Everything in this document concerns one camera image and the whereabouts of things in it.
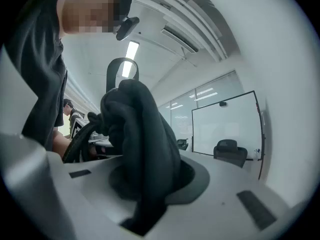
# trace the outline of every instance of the office chair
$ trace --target office chair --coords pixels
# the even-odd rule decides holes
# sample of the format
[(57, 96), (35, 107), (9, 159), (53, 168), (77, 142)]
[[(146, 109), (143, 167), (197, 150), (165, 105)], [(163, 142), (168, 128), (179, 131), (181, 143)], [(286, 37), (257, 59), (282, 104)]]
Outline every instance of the office chair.
[(242, 168), (248, 156), (244, 147), (237, 146), (233, 139), (220, 140), (213, 149), (213, 158), (222, 160)]
[(180, 150), (184, 150), (184, 151), (187, 150), (187, 147), (189, 145), (189, 143), (187, 143), (187, 138), (186, 139), (178, 139), (176, 142), (178, 143), (178, 148)]

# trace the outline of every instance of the glass wall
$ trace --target glass wall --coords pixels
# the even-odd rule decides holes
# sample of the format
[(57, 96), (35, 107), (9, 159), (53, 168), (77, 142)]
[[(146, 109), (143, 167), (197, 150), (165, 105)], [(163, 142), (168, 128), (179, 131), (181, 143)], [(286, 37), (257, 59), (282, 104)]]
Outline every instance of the glass wall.
[(189, 139), (193, 135), (192, 110), (217, 103), (244, 93), (235, 71), (208, 82), (158, 107), (171, 126), (175, 137)]

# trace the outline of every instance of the air vent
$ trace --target air vent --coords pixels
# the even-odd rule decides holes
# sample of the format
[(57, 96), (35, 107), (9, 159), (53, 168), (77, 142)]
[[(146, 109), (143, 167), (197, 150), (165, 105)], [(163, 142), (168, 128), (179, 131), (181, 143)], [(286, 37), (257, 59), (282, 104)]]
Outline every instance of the air vent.
[(183, 48), (185, 48), (188, 52), (195, 54), (198, 52), (198, 49), (195, 48), (192, 44), (190, 44), (185, 38), (182, 36), (179, 36), (177, 32), (172, 30), (171, 28), (165, 26), (161, 33), (166, 35), (167, 37), (171, 38), (173, 41), (181, 45)]

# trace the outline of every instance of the person in background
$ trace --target person in background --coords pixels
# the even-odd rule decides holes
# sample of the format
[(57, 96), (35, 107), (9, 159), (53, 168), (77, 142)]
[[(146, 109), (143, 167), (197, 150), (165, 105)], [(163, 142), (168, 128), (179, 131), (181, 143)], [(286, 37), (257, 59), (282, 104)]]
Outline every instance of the person in background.
[(70, 140), (58, 132), (64, 124), (68, 75), (61, 38), (87, 32), (113, 33), (129, 14), (131, 3), (132, 0), (18, 0), (17, 5), (22, 6), (19, 9), (14, 2), (14, 10), (7, 6), (14, 13), (7, 13), (9, 19), (15, 20), (7, 28), (4, 47), (38, 97), (22, 130), (24, 136), (63, 157)]
[(70, 134), (66, 137), (67, 139), (71, 138), (71, 134), (72, 134), (72, 129), (74, 128), (74, 124), (76, 122), (77, 118), (85, 118), (85, 114), (79, 112), (78, 110), (75, 109), (74, 105), (72, 104), (70, 99), (65, 98), (63, 100), (63, 113), (66, 116), (70, 116), (69, 117), (69, 121), (70, 121)]

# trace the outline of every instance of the whiteboard frame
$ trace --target whiteboard frame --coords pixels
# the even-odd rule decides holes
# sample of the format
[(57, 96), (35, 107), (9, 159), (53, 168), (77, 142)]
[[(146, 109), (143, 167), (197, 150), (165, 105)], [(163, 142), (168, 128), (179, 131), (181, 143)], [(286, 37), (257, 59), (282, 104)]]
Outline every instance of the whiteboard frame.
[[(243, 94), (240, 94), (240, 95), (238, 95), (238, 96), (234, 96), (234, 97), (231, 97), (231, 98), (227, 98), (227, 99), (218, 101), (218, 102), (216, 102), (216, 103), (212, 103), (212, 104), (209, 104), (209, 105), (206, 105), (206, 106), (202, 106), (202, 107), (198, 107), (198, 108), (193, 109), (193, 110), (191, 111), (191, 112), (192, 112), (192, 152), (199, 153), (199, 154), (203, 154), (203, 155), (207, 155), (207, 156), (212, 156), (211, 154), (201, 153), (201, 152), (194, 151), (194, 111), (195, 111), (195, 110), (200, 110), (200, 109), (203, 109), (203, 108), (206, 108), (206, 107), (209, 107), (209, 106), (213, 106), (213, 105), (219, 104), (220, 102), (226, 102), (226, 101), (233, 100), (233, 99), (236, 99), (236, 98), (238, 98), (238, 97), (241, 97), (241, 96), (244, 96), (244, 95), (248, 95), (248, 94), (252, 94), (252, 93), (254, 94), (255, 104), (256, 104), (256, 108), (257, 108), (257, 110), (258, 110), (259, 119), (260, 119), (260, 128), (261, 128), (261, 156), (260, 156), (260, 158), (258, 159), (258, 161), (261, 161), (261, 168), (262, 168), (262, 164), (263, 164), (263, 162), (264, 162), (263, 160), (264, 160), (264, 156), (265, 156), (265, 134), (264, 134), (263, 128), (262, 128), (262, 117), (261, 117), (260, 107), (259, 107), (258, 99), (257, 99), (257, 96), (256, 96), (256, 92), (255, 92), (254, 90), (249, 91), (249, 92), (246, 92), (246, 93), (243, 93)], [(253, 159), (252, 159), (252, 158), (247, 158), (246, 161), (253, 161)]]

